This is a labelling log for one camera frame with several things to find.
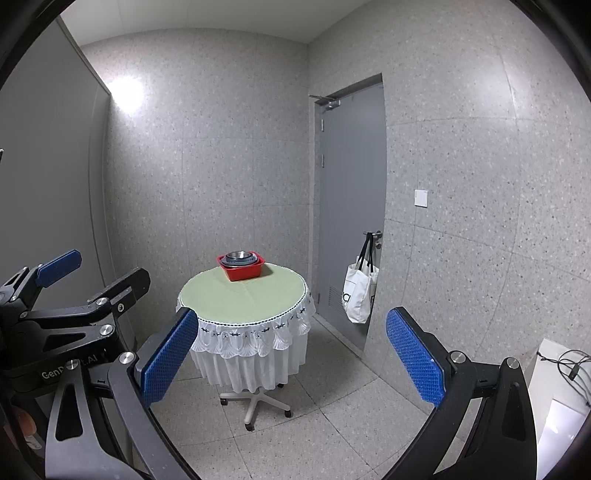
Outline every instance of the blue gripper pad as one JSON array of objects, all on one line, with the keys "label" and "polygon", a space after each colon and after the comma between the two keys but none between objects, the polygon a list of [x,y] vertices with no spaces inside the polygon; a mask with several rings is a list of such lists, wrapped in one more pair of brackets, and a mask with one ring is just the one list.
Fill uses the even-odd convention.
[{"label": "blue gripper pad", "polygon": [[164,398],[170,382],[197,338],[198,327],[197,315],[189,310],[170,332],[160,350],[142,369],[140,390],[147,407]]},{"label": "blue gripper pad", "polygon": [[439,406],[445,395],[443,371],[396,310],[386,317],[386,334],[421,398]]},{"label": "blue gripper pad", "polygon": [[56,281],[77,270],[81,265],[82,255],[78,250],[71,250],[40,267],[35,283],[37,287],[51,287]]}]

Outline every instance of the door frame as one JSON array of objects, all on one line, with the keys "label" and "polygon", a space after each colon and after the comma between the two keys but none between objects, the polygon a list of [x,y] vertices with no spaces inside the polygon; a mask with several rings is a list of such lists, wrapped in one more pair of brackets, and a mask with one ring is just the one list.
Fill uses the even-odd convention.
[{"label": "door frame", "polygon": [[[310,204],[309,204],[309,248],[308,248],[308,284],[314,301],[318,301],[319,295],[319,271],[318,260],[320,252],[320,174],[322,169],[322,153],[320,151],[320,134],[322,133],[322,109],[331,101],[352,95],[380,83],[383,84],[382,74],[378,73],[353,83],[341,90],[322,95],[311,104],[310,118]],[[321,96],[316,92],[310,92],[310,97]],[[323,322],[335,336],[347,345],[353,353],[360,356],[361,351],[353,345],[344,335],[328,322]]]}]

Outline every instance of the door handle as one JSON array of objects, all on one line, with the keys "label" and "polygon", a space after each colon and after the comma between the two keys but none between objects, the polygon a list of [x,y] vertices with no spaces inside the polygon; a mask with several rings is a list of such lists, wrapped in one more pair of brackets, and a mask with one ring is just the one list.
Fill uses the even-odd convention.
[{"label": "door handle", "polygon": [[364,235],[367,235],[368,233],[371,233],[374,236],[374,241],[384,236],[381,230],[378,230],[377,232],[363,232]]}]

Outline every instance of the green tablecloth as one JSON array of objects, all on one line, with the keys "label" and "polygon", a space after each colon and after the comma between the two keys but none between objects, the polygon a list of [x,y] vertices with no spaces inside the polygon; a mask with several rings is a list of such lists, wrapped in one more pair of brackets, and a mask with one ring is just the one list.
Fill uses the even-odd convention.
[{"label": "green tablecloth", "polygon": [[302,301],[306,283],[288,268],[264,264],[261,276],[231,282],[221,267],[193,277],[179,300],[200,319],[211,323],[242,325],[281,316]]}]

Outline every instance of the light switch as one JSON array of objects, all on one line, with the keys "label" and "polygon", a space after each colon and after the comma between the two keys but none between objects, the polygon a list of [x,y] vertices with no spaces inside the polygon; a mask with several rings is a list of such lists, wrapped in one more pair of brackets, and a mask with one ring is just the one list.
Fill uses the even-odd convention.
[{"label": "light switch", "polygon": [[414,204],[417,207],[427,208],[427,193],[428,190],[415,190],[414,191]]}]

